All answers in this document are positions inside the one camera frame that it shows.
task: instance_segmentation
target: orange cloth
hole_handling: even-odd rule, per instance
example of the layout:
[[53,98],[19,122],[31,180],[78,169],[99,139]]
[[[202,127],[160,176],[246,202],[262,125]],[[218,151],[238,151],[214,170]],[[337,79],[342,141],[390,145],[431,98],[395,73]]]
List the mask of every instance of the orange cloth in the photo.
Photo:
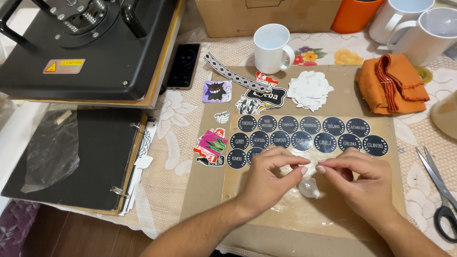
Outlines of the orange cloth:
[[403,54],[364,61],[356,81],[374,113],[420,112],[430,100],[421,77]]

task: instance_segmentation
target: forearm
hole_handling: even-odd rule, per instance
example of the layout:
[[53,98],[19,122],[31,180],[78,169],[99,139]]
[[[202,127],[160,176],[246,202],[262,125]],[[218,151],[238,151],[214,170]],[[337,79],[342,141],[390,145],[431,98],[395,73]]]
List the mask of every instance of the forearm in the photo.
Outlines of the forearm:
[[372,226],[384,238],[396,257],[450,257],[398,212]]
[[209,256],[228,233],[251,218],[235,199],[227,201],[161,234],[141,256]]

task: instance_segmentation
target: wooden floor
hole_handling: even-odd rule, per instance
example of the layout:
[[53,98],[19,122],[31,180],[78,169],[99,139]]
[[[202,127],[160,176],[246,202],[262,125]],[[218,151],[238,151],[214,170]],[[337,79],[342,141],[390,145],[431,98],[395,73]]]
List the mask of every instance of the wooden floor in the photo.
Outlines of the wooden floor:
[[152,242],[142,231],[42,204],[23,257],[133,257]]

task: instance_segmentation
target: black binder cover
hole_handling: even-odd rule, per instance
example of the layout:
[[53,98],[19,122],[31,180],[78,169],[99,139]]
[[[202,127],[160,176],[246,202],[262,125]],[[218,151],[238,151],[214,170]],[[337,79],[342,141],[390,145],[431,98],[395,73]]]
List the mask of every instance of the black binder cover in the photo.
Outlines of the black binder cover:
[[138,125],[141,116],[139,109],[78,110],[79,167],[70,176],[45,189],[23,193],[27,148],[1,195],[88,209],[117,209],[120,196],[110,189],[123,186],[137,133],[130,123]]

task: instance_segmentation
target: hand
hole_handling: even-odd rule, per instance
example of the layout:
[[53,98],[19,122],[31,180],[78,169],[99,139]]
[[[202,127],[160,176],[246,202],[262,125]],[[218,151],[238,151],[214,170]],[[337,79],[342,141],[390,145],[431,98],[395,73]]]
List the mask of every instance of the hand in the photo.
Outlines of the hand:
[[[350,147],[337,158],[319,161],[316,170],[372,226],[383,224],[398,213],[392,204],[392,169],[388,162]],[[352,171],[360,174],[355,181]]]
[[[294,156],[282,146],[267,146],[254,156],[244,188],[234,199],[252,218],[273,207],[292,187],[298,185],[308,170],[310,160]],[[293,169],[282,178],[277,178],[270,170],[289,164]]]

